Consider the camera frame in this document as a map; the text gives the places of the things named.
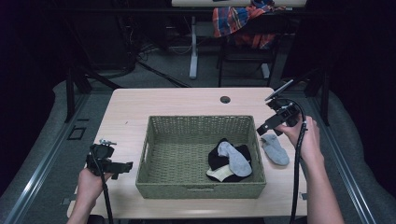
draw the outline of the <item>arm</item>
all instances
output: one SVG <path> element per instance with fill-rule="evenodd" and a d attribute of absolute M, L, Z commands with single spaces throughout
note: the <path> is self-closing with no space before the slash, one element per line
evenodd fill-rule
<path fill-rule="evenodd" d="M 113 174 L 105 174 L 108 180 Z M 87 223 L 96 199 L 102 193 L 102 179 L 87 168 L 79 173 L 76 203 L 67 224 Z"/>
<path fill-rule="evenodd" d="M 277 130 L 284 133 L 296 146 L 302 118 L 294 127 L 279 125 Z M 324 166 L 324 157 L 319 146 L 319 128 L 317 123 L 306 117 L 306 129 L 301 149 L 307 170 L 308 223 L 344 223 L 335 194 Z"/>

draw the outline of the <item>white desk leg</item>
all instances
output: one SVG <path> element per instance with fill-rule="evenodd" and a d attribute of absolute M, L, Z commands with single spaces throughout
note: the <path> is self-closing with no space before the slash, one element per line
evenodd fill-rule
<path fill-rule="evenodd" d="M 268 68 L 268 63 L 262 64 L 262 76 L 264 78 L 270 77 L 270 69 Z"/>
<path fill-rule="evenodd" d="M 197 52 L 197 35 L 195 32 L 195 17 L 191 18 L 191 64 L 190 64 L 190 79 L 197 78 L 198 66 L 198 52 Z"/>

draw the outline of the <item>black cable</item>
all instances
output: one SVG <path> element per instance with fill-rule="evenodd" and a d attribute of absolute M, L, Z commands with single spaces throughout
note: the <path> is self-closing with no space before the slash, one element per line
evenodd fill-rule
<path fill-rule="evenodd" d="M 180 81 L 180 80 L 177 80 L 177 79 L 175 79 L 174 77 L 170 77 L 170 76 L 168 76 L 168 75 L 166 75 L 166 74 L 164 74 L 164 73 L 161 73 L 161 72 L 159 72 L 159 71 L 157 71 L 157 70 L 151 68 L 150 66 L 146 65 L 145 63 L 137 62 L 137 64 L 139 64 L 140 66 L 142 66 L 142 67 L 145 68 L 146 70 L 148 70 L 148 71 L 154 73 L 155 75 L 165 78 L 166 80 L 168 80 L 169 82 L 171 82 L 172 84 L 174 84 L 176 87 L 181 87 L 181 88 L 188 88 L 188 87 L 190 87 L 190 85 L 188 85 L 188 84 L 186 84 L 186 83 L 184 83 L 184 82 L 182 82 L 182 81 Z"/>
<path fill-rule="evenodd" d="M 294 223 L 294 219 L 296 216 L 297 210 L 297 199 L 298 199 L 298 186 L 300 182 L 300 158 L 301 158 L 301 146 L 303 144 L 304 134 L 306 131 L 306 116 L 303 108 L 297 104 L 297 102 L 291 99 L 280 99 L 292 102 L 295 104 L 299 109 L 302 116 L 302 125 L 300 129 L 300 134 L 297 139 L 297 143 L 295 146 L 295 157 L 294 157 L 294 183 L 293 183 L 293 197 L 292 197 L 292 204 L 291 204 L 291 215 L 290 215 L 290 224 Z"/>
<path fill-rule="evenodd" d="M 105 173 L 103 172 L 102 165 L 100 164 L 100 162 L 97 161 L 96 155 L 93 153 L 92 148 L 90 148 L 90 152 L 91 152 L 91 155 L 93 157 L 93 161 L 95 162 L 95 165 L 96 165 L 96 167 L 98 168 L 98 170 L 100 172 L 100 177 L 102 179 L 102 188 L 103 188 L 103 193 L 105 195 L 105 203 L 106 203 L 108 223 L 113 224 L 114 223 L 114 221 L 113 221 L 113 213 L 111 211 L 110 199 L 108 197 L 108 187 L 107 187 L 106 180 L 105 180 Z"/>

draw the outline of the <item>fabric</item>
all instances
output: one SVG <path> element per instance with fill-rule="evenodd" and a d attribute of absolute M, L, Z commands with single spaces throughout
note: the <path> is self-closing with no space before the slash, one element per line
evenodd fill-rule
<path fill-rule="evenodd" d="M 230 169 L 230 159 L 225 156 L 219 155 L 219 146 L 221 143 L 226 142 L 229 143 L 226 138 L 222 138 L 219 143 L 213 148 L 208 154 L 208 163 L 209 170 L 206 172 L 206 175 L 211 180 L 216 180 L 220 182 L 239 182 L 245 179 L 247 176 L 238 176 Z M 235 147 L 235 149 L 243 155 L 245 160 L 248 162 L 248 165 L 251 168 L 251 156 L 248 150 L 248 146 L 241 145 Z"/>
<path fill-rule="evenodd" d="M 274 1 L 263 0 L 260 3 L 251 1 L 248 7 L 216 7 L 213 10 L 214 37 L 228 36 L 230 44 L 236 46 L 249 45 L 254 49 L 269 49 L 276 34 L 269 35 L 231 35 L 241 29 L 252 20 L 263 13 L 282 10 L 283 7 L 274 7 Z"/>
<path fill-rule="evenodd" d="M 289 164 L 289 156 L 285 148 L 280 145 L 275 134 L 265 134 L 262 136 L 262 140 L 264 142 L 262 147 L 271 161 L 282 166 Z"/>
<path fill-rule="evenodd" d="M 230 161 L 230 170 L 239 176 L 248 176 L 251 174 L 251 167 L 247 159 L 236 150 L 229 142 L 222 142 L 218 147 L 219 156 L 228 157 Z"/>

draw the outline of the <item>dark background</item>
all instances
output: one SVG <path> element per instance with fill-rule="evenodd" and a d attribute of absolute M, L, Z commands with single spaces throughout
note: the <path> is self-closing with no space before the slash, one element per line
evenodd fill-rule
<path fill-rule="evenodd" d="M 68 27 L 40 10 L 51 6 L 50 1 L 46 4 L 19 0 L 0 5 L 0 193 L 18 172 L 49 116 L 52 88 L 65 80 L 75 62 L 92 65 Z M 312 0 L 307 9 L 346 11 L 347 17 L 331 22 L 302 20 L 283 77 L 303 76 L 323 66 L 334 49 L 332 40 L 345 39 L 327 67 L 331 90 L 358 127 L 365 160 L 377 181 L 395 196 L 396 20 L 391 2 Z M 345 31 L 337 33 L 343 27 Z"/>

